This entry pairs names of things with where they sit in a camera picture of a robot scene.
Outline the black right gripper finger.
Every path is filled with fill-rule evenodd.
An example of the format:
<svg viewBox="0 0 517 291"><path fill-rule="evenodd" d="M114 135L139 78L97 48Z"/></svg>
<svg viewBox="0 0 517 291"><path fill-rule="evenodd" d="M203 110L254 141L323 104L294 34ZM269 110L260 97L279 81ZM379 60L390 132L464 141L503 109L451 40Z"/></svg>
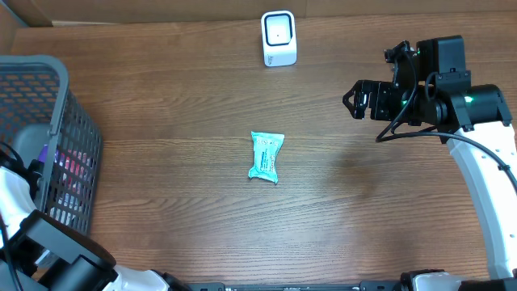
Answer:
<svg viewBox="0 0 517 291"><path fill-rule="evenodd" d="M362 90L363 81L358 80L351 89L343 96L343 101L349 101L351 97L356 97Z"/></svg>
<svg viewBox="0 0 517 291"><path fill-rule="evenodd" d="M352 99L351 96L349 96L349 97L343 96L343 104L345 105L347 110L350 112L351 116L353 118L355 118L355 104L351 99Z"/></svg>

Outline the teal snack packet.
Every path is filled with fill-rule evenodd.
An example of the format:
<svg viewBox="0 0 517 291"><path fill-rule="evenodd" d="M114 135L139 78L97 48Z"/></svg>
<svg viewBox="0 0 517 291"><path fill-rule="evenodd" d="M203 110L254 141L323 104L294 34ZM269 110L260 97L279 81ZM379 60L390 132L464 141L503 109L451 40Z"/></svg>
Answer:
<svg viewBox="0 0 517 291"><path fill-rule="evenodd" d="M285 136L281 133L251 133L254 164L248 172L250 179L259 178L278 183L279 178L275 162L284 143L284 138Z"/></svg>

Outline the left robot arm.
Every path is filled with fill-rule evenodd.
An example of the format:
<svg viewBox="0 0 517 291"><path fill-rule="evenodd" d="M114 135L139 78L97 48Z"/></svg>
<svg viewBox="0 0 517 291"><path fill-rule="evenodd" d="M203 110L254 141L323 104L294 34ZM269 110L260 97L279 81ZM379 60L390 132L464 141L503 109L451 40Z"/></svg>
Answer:
<svg viewBox="0 0 517 291"><path fill-rule="evenodd" d="M97 242L39 211L33 202L39 160L26 167L8 144L1 151L1 288L3 290L187 290L166 272L116 263Z"/></svg>

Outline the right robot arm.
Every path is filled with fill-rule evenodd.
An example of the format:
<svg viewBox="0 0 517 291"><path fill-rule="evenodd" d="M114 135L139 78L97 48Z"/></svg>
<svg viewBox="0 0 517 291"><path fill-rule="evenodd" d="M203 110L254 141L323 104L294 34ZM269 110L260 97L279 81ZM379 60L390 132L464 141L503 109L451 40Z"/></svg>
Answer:
<svg viewBox="0 0 517 291"><path fill-rule="evenodd" d="M343 96L355 119L387 122L376 142L438 137L467 184L484 238L489 277L473 280L443 269L404 272L387 290L516 288L516 142L512 115L494 84L474 86L464 39L406 40L385 50L390 82L359 80Z"/></svg>

